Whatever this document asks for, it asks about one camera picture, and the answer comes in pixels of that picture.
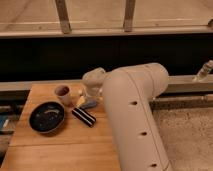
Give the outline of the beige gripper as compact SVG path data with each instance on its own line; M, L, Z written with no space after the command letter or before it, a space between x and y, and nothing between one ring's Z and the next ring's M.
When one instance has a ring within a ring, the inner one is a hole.
M87 97L95 98L95 97L99 97L101 95L101 89L102 89L101 85L86 85L84 88L84 92ZM80 96L76 103L76 106L80 107L81 105L83 105L85 103L85 101L86 101L85 97Z

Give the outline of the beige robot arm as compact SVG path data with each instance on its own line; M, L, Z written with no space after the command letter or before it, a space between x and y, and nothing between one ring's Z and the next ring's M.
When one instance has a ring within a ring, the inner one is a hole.
M168 71L159 63L110 72L99 67L83 75L84 94L103 98L121 171L173 171L149 105L168 82Z

